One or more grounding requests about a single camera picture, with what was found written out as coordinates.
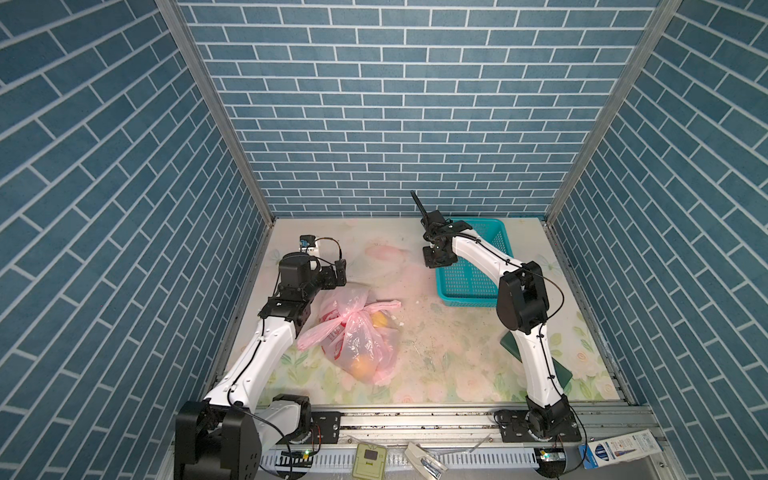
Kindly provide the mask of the pink plastic bag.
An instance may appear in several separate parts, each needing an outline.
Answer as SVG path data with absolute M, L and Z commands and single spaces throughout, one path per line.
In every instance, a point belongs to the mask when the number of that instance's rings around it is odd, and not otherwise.
M 349 375 L 353 359 L 368 357 L 377 363 L 377 370 L 373 380 L 364 383 L 384 385 L 396 367 L 400 332 L 392 314 L 401 307 L 399 300 L 375 299 L 365 286 L 340 287 L 323 298 L 317 324 L 298 336 L 297 349 L 319 347 L 329 361 Z M 388 328 L 373 326 L 371 315 L 378 311 L 388 317 Z

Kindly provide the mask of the teal plastic basket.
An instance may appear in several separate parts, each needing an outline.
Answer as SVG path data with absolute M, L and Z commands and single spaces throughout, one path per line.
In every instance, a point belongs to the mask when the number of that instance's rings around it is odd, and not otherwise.
M 504 255 L 512 256 L 512 249 L 504 223 L 498 219 L 453 217 L 465 221 L 477 235 L 492 244 Z M 436 270 L 436 289 L 448 307 L 494 308 L 498 286 L 481 270 L 464 258 L 449 267 Z

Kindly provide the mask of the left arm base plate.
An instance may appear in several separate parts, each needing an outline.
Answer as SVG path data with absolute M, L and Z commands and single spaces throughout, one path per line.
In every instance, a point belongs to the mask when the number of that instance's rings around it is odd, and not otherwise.
M 313 411 L 302 417 L 299 423 L 300 444 L 337 444 L 340 437 L 342 413 L 340 411 Z

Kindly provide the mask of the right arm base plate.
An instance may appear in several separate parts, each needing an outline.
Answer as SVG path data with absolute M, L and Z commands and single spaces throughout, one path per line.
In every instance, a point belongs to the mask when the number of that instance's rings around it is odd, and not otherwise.
M 582 430 L 572 412 L 549 414 L 535 410 L 500 409 L 492 414 L 504 443 L 580 442 Z

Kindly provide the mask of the yellow fruit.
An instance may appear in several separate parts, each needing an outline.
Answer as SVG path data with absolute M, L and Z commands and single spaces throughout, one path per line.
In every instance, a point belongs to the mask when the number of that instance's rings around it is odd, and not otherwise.
M 363 382 L 372 381 L 377 370 L 377 363 L 363 356 L 358 356 L 352 360 L 349 366 L 349 373 L 357 380 Z

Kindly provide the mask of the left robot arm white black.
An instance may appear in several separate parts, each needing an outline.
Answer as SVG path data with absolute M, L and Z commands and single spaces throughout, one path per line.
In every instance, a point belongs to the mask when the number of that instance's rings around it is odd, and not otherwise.
M 256 406 L 317 294 L 346 282 L 344 258 L 330 262 L 308 247 L 281 259 L 275 289 L 245 350 L 203 399 L 186 402 L 176 416 L 175 478 L 253 479 L 264 452 L 309 433 L 308 397 L 278 395 L 265 410 Z

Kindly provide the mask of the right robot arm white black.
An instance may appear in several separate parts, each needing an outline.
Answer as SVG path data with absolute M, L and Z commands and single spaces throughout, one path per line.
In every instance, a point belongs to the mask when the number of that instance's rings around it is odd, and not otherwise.
M 559 436 L 573 423 L 573 410 L 549 348 L 550 302 L 540 266 L 503 253 L 464 221 L 450 220 L 438 210 L 428 212 L 422 205 L 417 208 L 429 243 L 423 248 L 427 267 L 448 267 L 463 258 L 497 285 L 497 316 L 512 333 L 525 370 L 529 431 L 544 441 Z

